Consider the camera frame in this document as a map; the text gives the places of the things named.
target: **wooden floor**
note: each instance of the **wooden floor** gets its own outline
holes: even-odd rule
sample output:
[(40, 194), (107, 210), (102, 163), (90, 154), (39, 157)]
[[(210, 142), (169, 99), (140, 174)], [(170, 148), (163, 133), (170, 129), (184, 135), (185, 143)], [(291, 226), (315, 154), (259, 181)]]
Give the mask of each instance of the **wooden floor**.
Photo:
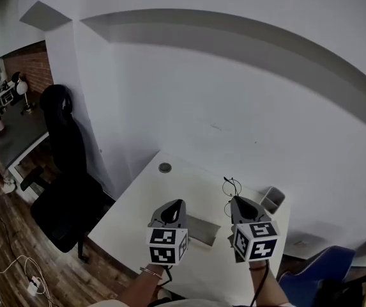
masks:
[[(58, 306), (88, 306), (97, 301), (113, 299), (129, 283), (131, 277), (119, 271), (111, 257), (105, 256), (92, 242), (86, 242), (88, 264), (77, 258), (74, 248), (61, 253), (44, 236), (33, 221), (29, 206), (16, 194), (0, 196), (0, 216), (9, 231), (16, 256), (30, 256), (40, 265), (49, 286), (52, 300)], [(0, 223), (0, 271), (12, 261), (6, 234)], [(29, 276), (38, 276), (29, 268)], [(28, 281), (15, 265), (5, 275), (0, 275), (0, 295), (4, 306), (47, 306), (47, 299), (31, 297), (27, 292)]]

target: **gray desk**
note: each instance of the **gray desk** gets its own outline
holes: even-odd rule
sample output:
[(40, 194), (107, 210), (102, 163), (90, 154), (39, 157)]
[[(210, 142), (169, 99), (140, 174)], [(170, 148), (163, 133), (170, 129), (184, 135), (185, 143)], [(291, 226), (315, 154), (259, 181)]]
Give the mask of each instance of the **gray desk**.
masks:
[[(21, 100), (7, 108), (1, 117), (5, 128), (0, 132), (0, 162), (11, 172), (18, 184), (23, 178), (15, 169), (16, 165), (48, 137), (42, 109), (37, 106), (31, 114), (21, 115), (23, 106), (24, 100)], [(31, 188), (26, 192), (35, 199), (38, 197)]]

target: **bracelet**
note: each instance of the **bracelet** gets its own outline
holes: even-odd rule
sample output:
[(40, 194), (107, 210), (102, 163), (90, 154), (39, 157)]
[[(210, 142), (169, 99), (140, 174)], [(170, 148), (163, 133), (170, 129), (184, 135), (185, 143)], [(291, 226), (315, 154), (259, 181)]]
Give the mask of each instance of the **bracelet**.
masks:
[(151, 270), (149, 270), (149, 269), (145, 269), (144, 267), (140, 267), (140, 270), (142, 271), (142, 272), (147, 272), (147, 273), (149, 273), (149, 274), (151, 274), (151, 275), (154, 275), (154, 276), (157, 276), (159, 279), (163, 279), (160, 275), (158, 275), (157, 273), (155, 273), (155, 272), (153, 272), (153, 271), (151, 271)]

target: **blue chair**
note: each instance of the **blue chair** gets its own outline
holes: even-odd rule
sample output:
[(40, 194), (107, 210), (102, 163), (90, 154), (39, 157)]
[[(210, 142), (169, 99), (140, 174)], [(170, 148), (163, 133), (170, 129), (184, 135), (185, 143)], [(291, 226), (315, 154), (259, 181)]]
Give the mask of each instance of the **blue chair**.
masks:
[(297, 307), (312, 307), (323, 280), (342, 283), (350, 270), (355, 251), (338, 246), (326, 248), (303, 263), (303, 269), (293, 274), (286, 271), (279, 285), (289, 302)]

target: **chair armrest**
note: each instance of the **chair armrest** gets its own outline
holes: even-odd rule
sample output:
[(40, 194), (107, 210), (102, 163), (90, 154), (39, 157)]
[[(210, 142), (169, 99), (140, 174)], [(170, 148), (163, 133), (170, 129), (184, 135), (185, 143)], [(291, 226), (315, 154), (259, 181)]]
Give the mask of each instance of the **chair armrest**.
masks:
[(40, 181), (40, 175), (43, 173), (43, 168), (41, 166), (37, 166), (33, 169), (26, 177), (23, 179), (21, 183), (21, 190), (25, 191), (32, 183), (38, 183)]

